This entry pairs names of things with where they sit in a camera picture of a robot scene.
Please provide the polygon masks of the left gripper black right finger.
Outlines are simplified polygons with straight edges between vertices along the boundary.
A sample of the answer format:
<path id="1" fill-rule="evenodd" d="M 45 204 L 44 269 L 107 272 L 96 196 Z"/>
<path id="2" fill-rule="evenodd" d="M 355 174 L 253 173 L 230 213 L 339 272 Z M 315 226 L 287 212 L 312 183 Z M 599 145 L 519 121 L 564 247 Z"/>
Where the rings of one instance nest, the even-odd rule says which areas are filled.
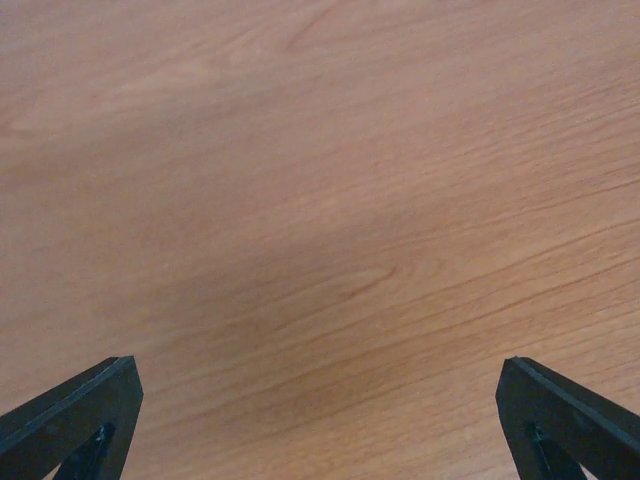
<path id="1" fill-rule="evenodd" d="M 527 357 L 504 361 L 495 394 L 521 479 L 639 477 L 639 416 Z"/>

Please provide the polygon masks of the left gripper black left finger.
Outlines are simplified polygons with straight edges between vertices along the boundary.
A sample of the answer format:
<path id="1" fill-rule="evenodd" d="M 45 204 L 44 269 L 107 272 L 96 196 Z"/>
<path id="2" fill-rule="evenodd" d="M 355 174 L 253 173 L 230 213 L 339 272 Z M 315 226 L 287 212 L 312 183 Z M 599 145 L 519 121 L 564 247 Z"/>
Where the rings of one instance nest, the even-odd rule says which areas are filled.
<path id="1" fill-rule="evenodd" d="M 110 357 L 1 416 L 3 479 L 119 479 L 144 393 L 135 359 Z"/>

